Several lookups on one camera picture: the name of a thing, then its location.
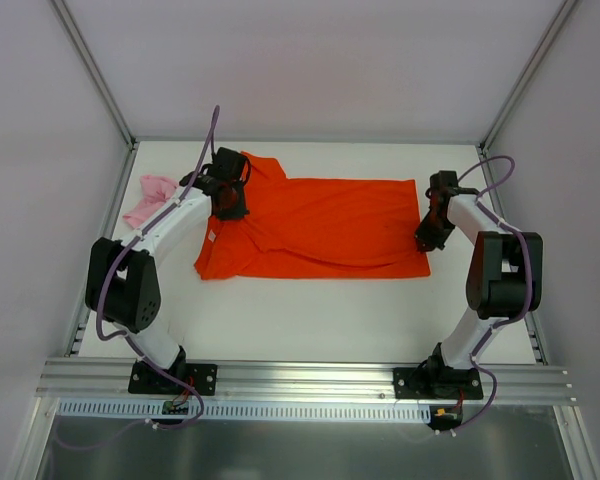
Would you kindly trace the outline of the orange t shirt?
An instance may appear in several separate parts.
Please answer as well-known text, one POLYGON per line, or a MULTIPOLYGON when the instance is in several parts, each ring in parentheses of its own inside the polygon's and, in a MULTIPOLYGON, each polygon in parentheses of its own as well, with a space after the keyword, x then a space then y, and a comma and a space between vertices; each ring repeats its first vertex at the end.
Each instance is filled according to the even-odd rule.
POLYGON ((289 178, 275 158, 250 155, 248 215, 210 217, 194 267, 204 281, 411 279, 431 270, 414 238, 414 180, 289 178))

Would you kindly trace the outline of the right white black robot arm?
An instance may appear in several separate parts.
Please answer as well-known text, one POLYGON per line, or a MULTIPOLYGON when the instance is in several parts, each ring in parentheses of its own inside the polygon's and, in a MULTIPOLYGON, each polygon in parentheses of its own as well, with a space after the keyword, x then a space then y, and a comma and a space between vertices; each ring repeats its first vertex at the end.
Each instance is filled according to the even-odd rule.
POLYGON ((418 251, 442 250, 456 229, 473 245, 467 309, 405 385, 430 398, 479 392, 478 363, 484 351, 504 327, 539 306, 543 240, 499 219, 480 202, 478 190, 459 185, 454 171, 433 174, 426 196, 429 210, 415 231, 418 251))

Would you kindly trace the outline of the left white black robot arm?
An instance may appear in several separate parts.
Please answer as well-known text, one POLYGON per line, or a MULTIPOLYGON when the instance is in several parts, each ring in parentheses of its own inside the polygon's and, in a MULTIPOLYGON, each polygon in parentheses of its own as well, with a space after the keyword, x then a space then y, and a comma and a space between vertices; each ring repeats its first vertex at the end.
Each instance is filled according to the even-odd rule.
POLYGON ((208 164, 197 164, 173 195, 126 236, 98 239, 91 247, 85 293, 102 341, 124 339, 137 354, 128 383, 131 394, 212 396, 216 367, 194 364, 185 349, 159 325, 162 296, 158 267, 197 226, 209 218, 247 216, 245 186, 251 175, 246 155, 224 147, 208 164))

